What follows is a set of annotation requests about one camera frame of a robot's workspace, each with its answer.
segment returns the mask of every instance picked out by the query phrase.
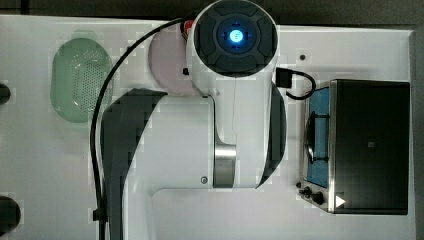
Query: blue light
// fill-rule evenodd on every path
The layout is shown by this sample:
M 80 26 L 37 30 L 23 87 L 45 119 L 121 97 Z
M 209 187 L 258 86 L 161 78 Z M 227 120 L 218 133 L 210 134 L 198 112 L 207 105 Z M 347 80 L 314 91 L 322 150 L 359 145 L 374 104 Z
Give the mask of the blue light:
M 233 42 L 240 42 L 243 40 L 243 33 L 240 30 L 233 30 L 230 32 L 230 39 Z

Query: white table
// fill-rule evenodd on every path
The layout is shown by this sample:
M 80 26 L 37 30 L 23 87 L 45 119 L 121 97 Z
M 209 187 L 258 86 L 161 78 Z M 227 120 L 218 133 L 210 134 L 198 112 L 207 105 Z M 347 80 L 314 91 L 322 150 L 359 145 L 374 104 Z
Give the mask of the white table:
M 116 62 L 161 21 L 0 16 L 0 82 L 13 97 L 0 106 L 0 193 L 22 207 L 22 224 L 1 239 L 96 239 L 88 124 L 71 124 L 50 98 L 54 54 L 76 30 L 93 31 Z M 279 64 L 319 81 L 409 81 L 411 31 L 280 26 Z M 115 77 L 115 98 L 134 87 L 158 88 L 147 67 L 149 41 Z M 306 60 L 300 61 L 299 55 Z M 303 136 L 301 102 L 286 100 L 287 152 L 258 190 L 164 190 L 154 197 L 162 240 L 415 239 L 411 150 L 407 216 L 331 215 L 300 199 L 294 184 Z

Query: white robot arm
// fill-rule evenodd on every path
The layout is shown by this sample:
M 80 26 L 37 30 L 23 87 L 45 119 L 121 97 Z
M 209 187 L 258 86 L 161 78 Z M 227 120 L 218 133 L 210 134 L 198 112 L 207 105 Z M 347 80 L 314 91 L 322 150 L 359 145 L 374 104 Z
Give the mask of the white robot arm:
M 194 21 L 187 64 L 198 97 L 134 89 L 102 119 L 111 239 L 155 240 L 161 189 L 257 188 L 285 150 L 285 110 L 272 83 L 272 18 L 248 1 L 218 1 Z

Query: cable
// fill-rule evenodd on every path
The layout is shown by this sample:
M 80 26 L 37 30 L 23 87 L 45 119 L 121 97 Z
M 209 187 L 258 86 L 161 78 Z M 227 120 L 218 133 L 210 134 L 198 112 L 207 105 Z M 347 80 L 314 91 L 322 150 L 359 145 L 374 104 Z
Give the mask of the cable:
M 153 34 L 158 33 L 164 28 L 170 27 L 174 24 L 187 21 L 189 19 L 193 19 L 193 16 L 188 16 L 185 18 L 177 18 L 175 20 L 172 20 L 170 22 L 167 22 L 152 31 L 148 32 L 146 35 L 138 39 L 133 45 L 127 48 L 125 53 L 119 58 L 119 60 L 116 62 L 115 66 L 113 66 L 112 70 L 109 72 L 108 76 L 106 77 L 106 80 L 103 83 L 102 88 L 100 89 L 99 96 L 97 98 L 96 106 L 94 108 L 93 112 L 93 118 L 91 120 L 91 128 L 90 128 L 90 153 L 91 153 L 91 162 L 93 165 L 93 174 L 94 174 L 94 185 L 96 189 L 96 198 L 97 198 L 97 209 L 94 211 L 94 221 L 99 221 L 99 239 L 104 240 L 105 239 L 105 229 L 106 229 L 106 222 L 107 222 L 107 199 L 105 190 L 101 191 L 101 181 L 100 181 L 100 172 L 99 172 L 99 166 L 97 161 L 97 151 L 96 151 L 96 128 L 97 128 L 97 118 L 99 116 L 100 112 L 100 106 L 102 104 L 103 97 L 105 95 L 107 86 L 109 85 L 109 82 L 112 80 L 113 75 L 118 70 L 118 68 L 121 66 L 122 62 L 129 56 L 129 54 L 142 42 L 144 42 L 147 38 L 151 37 Z
M 305 100 L 305 99 L 309 98 L 310 96 L 312 96 L 312 94 L 315 92 L 315 89 L 317 87 L 314 78 L 311 77 L 309 74 L 304 73 L 304 72 L 299 72 L 299 71 L 295 71 L 295 70 L 291 70 L 291 69 L 288 69 L 288 70 L 290 70 L 291 73 L 293 73 L 293 74 L 307 78 L 311 82 L 312 86 L 311 86 L 311 90 L 307 94 L 305 94 L 304 96 L 297 97 L 297 96 L 292 95 L 289 92 L 286 92 L 287 97 L 294 99 L 294 100 Z

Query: green mesh lid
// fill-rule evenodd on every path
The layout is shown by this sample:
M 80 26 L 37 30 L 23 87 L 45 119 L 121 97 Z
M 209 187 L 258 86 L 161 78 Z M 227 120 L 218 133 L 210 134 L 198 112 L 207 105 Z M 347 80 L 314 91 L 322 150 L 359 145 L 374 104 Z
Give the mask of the green mesh lid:
M 111 69 L 109 55 L 93 40 L 76 38 L 62 45 L 52 68 L 50 100 L 55 111 L 70 122 L 87 122 Z M 111 99 L 112 83 L 103 103 L 109 104 Z

